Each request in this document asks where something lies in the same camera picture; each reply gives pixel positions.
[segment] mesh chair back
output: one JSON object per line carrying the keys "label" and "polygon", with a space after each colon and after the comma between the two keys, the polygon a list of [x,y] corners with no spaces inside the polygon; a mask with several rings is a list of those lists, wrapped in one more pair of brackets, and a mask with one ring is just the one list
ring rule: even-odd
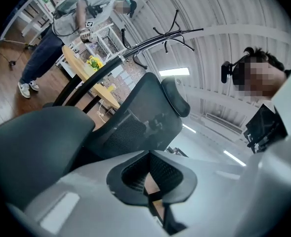
{"label": "mesh chair back", "polygon": [[159,80],[146,73],[111,119],[89,135],[85,148],[103,159],[165,150],[181,129],[182,121]]}

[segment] white wall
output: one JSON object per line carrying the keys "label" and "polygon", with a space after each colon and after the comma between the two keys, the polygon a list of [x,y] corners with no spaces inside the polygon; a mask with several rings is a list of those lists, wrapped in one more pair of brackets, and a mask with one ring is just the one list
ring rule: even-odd
{"label": "white wall", "polygon": [[223,162],[222,157],[218,153],[214,152],[211,148],[208,148],[208,146],[204,145],[202,141],[191,139],[188,132],[185,130],[182,130],[169,146],[173,149],[179,148],[189,158],[212,162]]}

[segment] hand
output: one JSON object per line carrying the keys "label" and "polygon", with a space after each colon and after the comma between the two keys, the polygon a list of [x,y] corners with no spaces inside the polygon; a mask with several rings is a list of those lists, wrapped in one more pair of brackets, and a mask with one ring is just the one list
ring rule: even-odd
{"label": "hand", "polygon": [[92,42],[91,33],[88,29],[84,29],[80,31],[81,41],[83,43]]}

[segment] blue jeans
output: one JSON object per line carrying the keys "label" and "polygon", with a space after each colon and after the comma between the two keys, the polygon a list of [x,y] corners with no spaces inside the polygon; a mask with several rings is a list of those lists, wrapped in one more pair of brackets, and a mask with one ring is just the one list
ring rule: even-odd
{"label": "blue jeans", "polygon": [[53,33],[50,27],[22,72],[20,83],[30,83],[42,77],[62,55],[63,45],[63,41]]}

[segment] ceiling light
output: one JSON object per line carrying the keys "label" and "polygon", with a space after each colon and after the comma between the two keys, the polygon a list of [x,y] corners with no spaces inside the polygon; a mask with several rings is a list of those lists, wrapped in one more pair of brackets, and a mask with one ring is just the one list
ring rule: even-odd
{"label": "ceiling light", "polygon": [[160,74],[161,74],[162,77],[188,76],[188,75],[190,75],[188,68],[163,70],[163,71],[160,71]]}
{"label": "ceiling light", "polygon": [[241,160],[237,159],[235,156],[233,156],[232,154],[230,154],[228,151],[223,151],[227,156],[231,157],[234,161],[238,162],[240,165],[242,165],[243,167],[246,166],[246,164],[244,162],[242,162]]}
{"label": "ceiling light", "polygon": [[185,127],[187,129],[191,130],[192,132],[196,133],[196,131],[194,129],[191,129],[190,127],[186,126],[185,124],[183,124],[183,127]]}

